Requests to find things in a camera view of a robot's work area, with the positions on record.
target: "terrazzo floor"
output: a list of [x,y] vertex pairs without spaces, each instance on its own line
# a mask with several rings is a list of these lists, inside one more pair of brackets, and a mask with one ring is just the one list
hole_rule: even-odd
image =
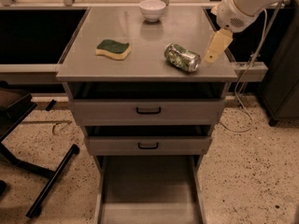
[[[299,121],[268,126],[268,117],[253,96],[243,97],[253,118],[245,133],[218,124],[198,172],[207,224],[299,224]],[[72,120],[70,124],[21,124],[3,142],[19,159],[55,169],[72,144],[71,159],[45,200],[39,217],[25,216],[47,179],[0,163],[8,189],[0,197],[3,224],[93,223],[99,173],[83,144],[83,134],[64,102],[51,111],[43,104],[26,120]],[[232,99],[221,122],[230,129],[249,126]]]

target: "aluminum can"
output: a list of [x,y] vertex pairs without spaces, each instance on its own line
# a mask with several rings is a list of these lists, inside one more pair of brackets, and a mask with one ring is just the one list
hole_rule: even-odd
[[199,54],[189,51],[178,44],[169,44],[164,57],[175,67],[187,72],[194,72],[198,68],[201,58]]

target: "yellow sponge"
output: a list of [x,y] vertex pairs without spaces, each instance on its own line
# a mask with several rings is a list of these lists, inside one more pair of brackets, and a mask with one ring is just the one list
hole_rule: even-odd
[[107,56],[114,60],[124,60],[130,51],[129,43],[106,39],[96,47],[95,53],[98,56]]

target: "cabinet top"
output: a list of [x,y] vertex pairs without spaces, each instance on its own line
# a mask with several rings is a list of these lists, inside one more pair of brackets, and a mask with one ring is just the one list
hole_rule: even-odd
[[[57,79],[76,81],[232,81],[236,74],[223,53],[213,64],[203,61],[214,31],[200,6],[168,6],[157,22],[145,21],[138,6],[92,7],[60,64]],[[104,39],[130,43],[123,61],[96,56]],[[170,43],[198,53],[202,61],[187,74],[164,57]]]

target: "drawer handle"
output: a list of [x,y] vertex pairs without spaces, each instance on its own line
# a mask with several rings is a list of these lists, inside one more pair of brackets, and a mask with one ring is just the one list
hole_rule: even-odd
[[158,115],[161,113],[161,108],[158,107],[157,110],[153,110],[153,111],[146,111],[145,109],[142,111],[142,108],[137,107],[136,113],[139,115]]
[[157,149],[159,147],[159,143],[153,144],[152,146],[150,144],[143,144],[138,143],[139,149]]

